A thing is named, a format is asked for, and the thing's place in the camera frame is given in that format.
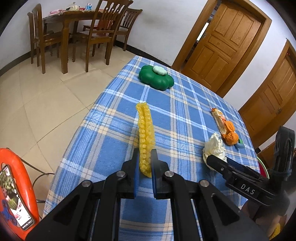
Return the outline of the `person's right hand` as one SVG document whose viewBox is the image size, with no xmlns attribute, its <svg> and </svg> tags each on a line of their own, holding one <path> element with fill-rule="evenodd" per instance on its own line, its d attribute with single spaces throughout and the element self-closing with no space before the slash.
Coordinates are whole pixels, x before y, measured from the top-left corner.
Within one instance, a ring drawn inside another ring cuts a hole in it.
<svg viewBox="0 0 296 241">
<path fill-rule="evenodd" d="M 250 200 L 245 202 L 241 210 L 265 232 L 269 240 L 280 234 L 287 221 L 287 214 L 279 215 L 274 210 L 265 210 L 265 206 Z"/>
</svg>

